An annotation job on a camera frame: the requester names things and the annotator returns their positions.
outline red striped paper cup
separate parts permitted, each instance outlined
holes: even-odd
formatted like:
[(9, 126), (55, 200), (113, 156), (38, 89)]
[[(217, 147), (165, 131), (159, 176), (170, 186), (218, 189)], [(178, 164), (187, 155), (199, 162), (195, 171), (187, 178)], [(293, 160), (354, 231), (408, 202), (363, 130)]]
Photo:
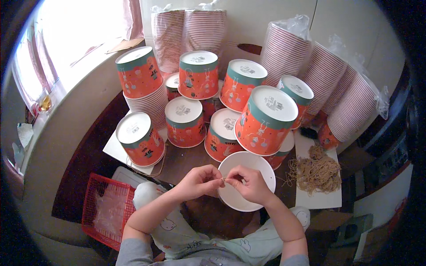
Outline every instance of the red striped paper cup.
[(186, 10), (183, 52), (202, 50), (220, 54), (226, 36), (226, 10)]
[(183, 9), (155, 13), (151, 16), (156, 57), (163, 72), (174, 73), (179, 70), (184, 18)]
[(266, 84), (277, 86), (282, 75), (297, 75), (310, 46), (311, 41), (270, 23), (260, 57), (260, 64), (268, 71)]
[(341, 142), (348, 140), (371, 116), (376, 108), (374, 86), (357, 73), (342, 99), (327, 118), (333, 135)]
[(345, 73), (347, 63), (332, 54), (319, 43), (315, 43), (312, 56), (303, 81), (314, 91), (313, 98), (307, 112), (316, 115), (332, 94), (337, 83)]
[(346, 69), (333, 93), (330, 95), (329, 99), (322, 107), (322, 111), (324, 113), (326, 113), (327, 115), (331, 113), (333, 108), (338, 104), (340, 99), (345, 94), (346, 90), (349, 88), (356, 74), (357, 72), (351, 66), (348, 65), (348, 68)]

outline white wall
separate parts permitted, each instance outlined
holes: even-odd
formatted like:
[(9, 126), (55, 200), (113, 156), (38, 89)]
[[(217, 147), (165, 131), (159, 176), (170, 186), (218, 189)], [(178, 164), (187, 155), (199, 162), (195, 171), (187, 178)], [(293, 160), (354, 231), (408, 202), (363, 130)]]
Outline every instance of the white wall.
[(395, 214), (395, 208), (407, 197), (410, 189), (413, 165), (410, 164), (389, 184), (354, 204), (354, 217), (373, 214), (373, 228), (387, 223)]

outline pajama pants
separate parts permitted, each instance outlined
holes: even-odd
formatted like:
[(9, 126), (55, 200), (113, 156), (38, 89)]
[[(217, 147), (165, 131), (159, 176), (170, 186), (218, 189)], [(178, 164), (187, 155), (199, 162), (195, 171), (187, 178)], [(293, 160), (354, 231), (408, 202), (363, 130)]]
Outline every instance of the pajama pants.
[[(141, 183), (133, 198), (136, 209), (140, 209), (158, 198), (165, 191), (152, 182)], [(310, 213), (305, 207), (290, 209), (307, 229), (310, 223)], [(257, 231), (244, 238), (232, 240), (210, 239), (208, 236), (195, 232), (183, 218), (179, 208), (173, 210), (161, 224), (151, 233), (156, 246), (166, 254), (166, 259), (174, 259), (184, 252), (190, 252), (201, 244), (219, 246), (239, 256), (250, 265), (264, 265), (276, 258), (282, 252), (282, 240), (269, 219)]]

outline cardboard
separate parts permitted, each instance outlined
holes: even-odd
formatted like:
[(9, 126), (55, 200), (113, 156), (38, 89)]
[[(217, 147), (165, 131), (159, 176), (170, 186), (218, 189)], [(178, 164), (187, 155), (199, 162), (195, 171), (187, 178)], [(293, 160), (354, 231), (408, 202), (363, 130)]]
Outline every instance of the cardboard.
[(117, 44), (112, 49), (107, 51), (106, 54), (110, 54), (110, 53), (113, 53), (113, 52), (117, 52), (117, 51), (121, 51), (121, 50), (125, 50), (125, 49), (128, 49), (128, 48), (135, 47), (143, 41), (144, 41), (144, 38), (136, 38), (136, 39), (133, 39), (133, 40), (122, 40), (119, 44)]
[(352, 217), (352, 213), (322, 210), (318, 215), (311, 218), (309, 229), (320, 231), (335, 230)]

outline twine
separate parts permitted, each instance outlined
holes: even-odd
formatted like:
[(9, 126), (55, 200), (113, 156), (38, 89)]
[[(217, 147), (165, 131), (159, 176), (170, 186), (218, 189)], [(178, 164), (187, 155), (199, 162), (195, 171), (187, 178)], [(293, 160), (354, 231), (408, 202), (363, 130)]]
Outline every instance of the twine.
[(141, 171), (139, 171), (139, 170), (137, 170), (137, 169), (135, 169), (135, 168), (133, 168), (133, 166), (132, 165), (135, 165), (135, 166), (138, 166), (137, 164), (135, 164), (135, 163), (133, 163), (131, 160), (130, 160), (130, 158), (129, 158), (129, 155), (127, 156), (127, 158), (126, 158), (126, 165), (127, 166), (129, 166), (135, 173), (137, 173), (137, 174), (141, 174), (141, 175), (144, 175), (144, 176), (147, 176), (147, 177), (157, 177), (157, 176), (159, 176), (160, 174), (161, 174), (161, 171), (163, 170), (163, 167), (164, 167), (164, 162), (165, 162), (165, 160), (166, 160), (166, 154), (167, 154), (167, 146), (169, 146), (169, 144), (167, 144), (167, 143), (165, 143), (164, 144), (164, 149), (165, 149), (165, 151), (164, 151), (164, 156), (163, 156), (163, 158), (161, 159), (162, 160), (162, 163), (161, 163), (161, 168), (160, 168), (160, 170), (158, 171), (158, 173), (156, 173), (156, 174), (145, 174), (145, 173), (143, 173), (143, 172), (141, 172)]

